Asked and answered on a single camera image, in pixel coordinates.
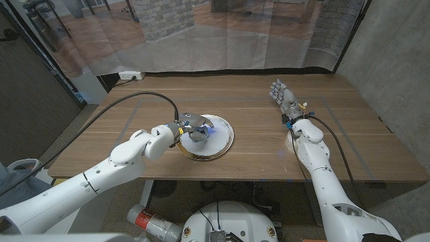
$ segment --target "plate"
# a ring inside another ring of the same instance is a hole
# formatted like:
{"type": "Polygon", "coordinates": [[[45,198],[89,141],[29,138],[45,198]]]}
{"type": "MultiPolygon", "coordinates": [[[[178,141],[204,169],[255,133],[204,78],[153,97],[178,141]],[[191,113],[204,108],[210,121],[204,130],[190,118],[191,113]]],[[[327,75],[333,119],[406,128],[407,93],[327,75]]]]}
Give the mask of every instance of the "plate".
{"type": "Polygon", "coordinates": [[[208,126],[209,138],[195,143],[188,134],[183,134],[177,147],[191,159],[208,161],[227,152],[233,143],[234,132],[233,127],[224,118],[209,114],[202,116],[209,119],[214,125],[214,128],[208,126]]]}

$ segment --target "wooden tabletop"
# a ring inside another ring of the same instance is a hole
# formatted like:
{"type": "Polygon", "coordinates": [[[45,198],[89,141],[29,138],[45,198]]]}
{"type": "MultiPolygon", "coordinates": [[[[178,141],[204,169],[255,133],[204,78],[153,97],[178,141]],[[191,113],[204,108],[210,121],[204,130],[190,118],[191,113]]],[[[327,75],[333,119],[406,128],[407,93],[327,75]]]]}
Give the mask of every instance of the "wooden tabletop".
{"type": "MultiPolygon", "coordinates": [[[[234,129],[226,154],[213,161],[194,161],[177,147],[156,161],[144,158],[145,179],[304,181],[298,162],[286,148],[288,130],[281,123],[278,105],[269,96],[270,85],[280,78],[308,111],[336,133],[351,172],[359,182],[424,182],[429,179],[402,143],[378,119],[358,92],[340,75],[225,75],[147,76],[143,81],[114,88],[96,109],[137,91],[155,91],[170,97],[179,113],[214,114],[234,129]]],[[[116,105],[73,142],[49,169],[49,175],[68,178],[104,160],[136,130],[173,120],[168,102],[149,95],[116,105]]],[[[349,180],[334,138],[324,126],[331,150],[330,162],[342,181],[349,180]]]]}

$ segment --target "robotic arm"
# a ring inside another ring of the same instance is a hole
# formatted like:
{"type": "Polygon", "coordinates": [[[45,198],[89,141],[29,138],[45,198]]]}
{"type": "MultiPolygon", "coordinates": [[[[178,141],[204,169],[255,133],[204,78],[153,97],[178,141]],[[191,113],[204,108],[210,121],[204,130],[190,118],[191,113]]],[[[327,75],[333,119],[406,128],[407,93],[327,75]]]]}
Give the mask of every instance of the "robotic arm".
{"type": "Polygon", "coordinates": [[[345,193],[329,161],[329,148],[323,132],[306,119],[292,91],[277,80],[271,86],[271,97],[288,117],[300,162],[309,171],[318,198],[324,231],[329,242],[371,241],[370,238],[390,236],[401,241],[397,230],[385,219],[374,216],[355,205],[345,193]]]}
{"type": "Polygon", "coordinates": [[[158,159],[167,148],[188,132],[199,142],[209,137],[211,121],[198,114],[182,114],[179,120],[135,132],[130,140],[113,149],[110,156],[96,166],[46,190],[29,200],[0,210],[9,227],[3,234],[41,234],[67,217],[98,194],[138,178],[145,170],[142,156],[158,159]]]}

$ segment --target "black cable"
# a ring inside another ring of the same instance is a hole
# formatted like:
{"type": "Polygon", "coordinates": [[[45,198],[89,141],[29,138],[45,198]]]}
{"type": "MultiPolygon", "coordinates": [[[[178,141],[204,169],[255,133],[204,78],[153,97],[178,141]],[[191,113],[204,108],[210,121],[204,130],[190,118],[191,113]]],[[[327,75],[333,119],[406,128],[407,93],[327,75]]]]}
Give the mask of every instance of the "black cable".
{"type": "Polygon", "coordinates": [[[357,198],[358,198],[358,201],[359,201],[359,202],[360,202],[360,204],[361,204],[361,207],[362,207],[364,210],[367,210],[367,209],[365,208],[365,206],[364,206],[364,203],[361,201],[360,197],[358,196],[358,192],[357,192],[356,184],[355,184],[354,178],[352,177],[351,170],[349,169],[349,165],[348,165],[348,162],[347,162],[347,158],[345,157],[345,154],[344,154],[344,152],[343,152],[343,149],[342,149],[341,143],[339,142],[339,139],[337,138],[336,134],[335,134],[335,133],[333,132],[333,130],[331,130],[331,128],[330,128],[327,124],[325,124],[321,119],[319,119],[319,118],[317,118],[317,117],[314,117],[314,116],[311,116],[311,115],[306,115],[306,117],[307,117],[307,118],[313,118],[313,119],[315,119],[316,121],[320,122],[322,125],[324,125],[324,127],[325,127],[325,128],[326,128],[326,129],[331,133],[331,135],[333,135],[333,137],[335,138],[336,143],[337,143],[337,146],[338,146],[338,148],[339,148],[339,150],[340,150],[340,152],[341,152],[343,162],[344,162],[345,167],[346,167],[346,169],[347,169],[348,176],[349,176],[349,180],[350,180],[350,181],[351,181],[351,183],[352,183],[352,187],[353,187],[353,189],[354,189],[355,195],[357,195],[357,198]]]}
{"type": "Polygon", "coordinates": [[[155,92],[151,92],[151,91],[139,91],[137,93],[133,93],[133,94],[127,95],[125,97],[121,97],[120,99],[114,101],[113,103],[111,103],[108,106],[106,106],[106,108],[104,108],[102,111],[100,111],[100,113],[98,113],[93,119],[91,119],[91,121],[89,121],[84,127],[82,127],[80,129],[80,131],[78,131],[78,133],[76,133],[74,135],[74,137],[71,140],[69,140],[68,143],[63,148],[61,148],[54,156],[52,156],[47,161],[45,161],[44,163],[42,163],[41,165],[39,165],[37,168],[35,168],[31,172],[29,172],[29,174],[27,174],[26,176],[24,176],[20,180],[18,180],[17,182],[15,182],[11,186],[9,186],[6,190],[3,190],[2,192],[0,192],[0,196],[4,195],[8,191],[12,190],[18,184],[22,183],[23,181],[25,181],[26,179],[28,179],[30,176],[32,176],[35,173],[39,172],[45,165],[47,165],[50,162],[52,162],[55,159],[55,157],[59,156],[77,137],[79,137],[79,135],[81,135],[88,127],[90,127],[102,114],[104,114],[110,108],[112,108],[116,104],[124,101],[125,99],[131,98],[131,97],[135,97],[137,95],[155,95],[155,96],[158,96],[158,97],[161,97],[161,98],[167,100],[173,106],[173,108],[175,109],[175,121],[177,121],[179,119],[179,112],[177,111],[177,107],[176,107],[175,103],[173,103],[172,100],[170,100],[168,97],[166,97],[166,96],[164,96],[164,95],[162,95],[160,93],[155,93],[155,92]]]}
{"type": "Polygon", "coordinates": [[[204,218],[206,218],[206,220],[209,222],[210,226],[212,227],[212,232],[214,232],[214,231],[215,231],[215,229],[214,229],[214,225],[212,225],[212,223],[209,221],[209,218],[208,218],[207,216],[204,216],[204,214],[203,214],[203,212],[200,210],[200,208],[199,208],[199,212],[203,215],[203,217],[204,217],[204,218]]]}
{"type": "Polygon", "coordinates": [[[216,215],[218,217],[218,230],[221,231],[221,226],[220,226],[220,211],[218,209],[218,201],[216,201],[216,215]]]}
{"type": "Polygon", "coordinates": [[[119,84],[116,84],[116,85],[114,85],[114,87],[121,87],[122,85],[125,85],[125,84],[127,84],[127,83],[130,83],[130,82],[132,82],[132,81],[134,81],[134,80],[136,80],[136,76],[133,76],[130,80],[126,81],[125,83],[119,83],[119,84]]]}

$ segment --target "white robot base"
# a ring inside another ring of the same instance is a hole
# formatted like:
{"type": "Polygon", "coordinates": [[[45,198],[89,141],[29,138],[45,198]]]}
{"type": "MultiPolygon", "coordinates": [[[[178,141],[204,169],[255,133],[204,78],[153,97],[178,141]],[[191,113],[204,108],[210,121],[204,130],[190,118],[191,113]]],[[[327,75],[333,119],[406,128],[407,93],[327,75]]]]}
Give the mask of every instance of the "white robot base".
{"type": "Polygon", "coordinates": [[[218,212],[214,202],[201,211],[202,213],[197,211],[188,218],[181,241],[277,241],[275,227],[270,219],[243,202],[220,201],[218,212]]]}

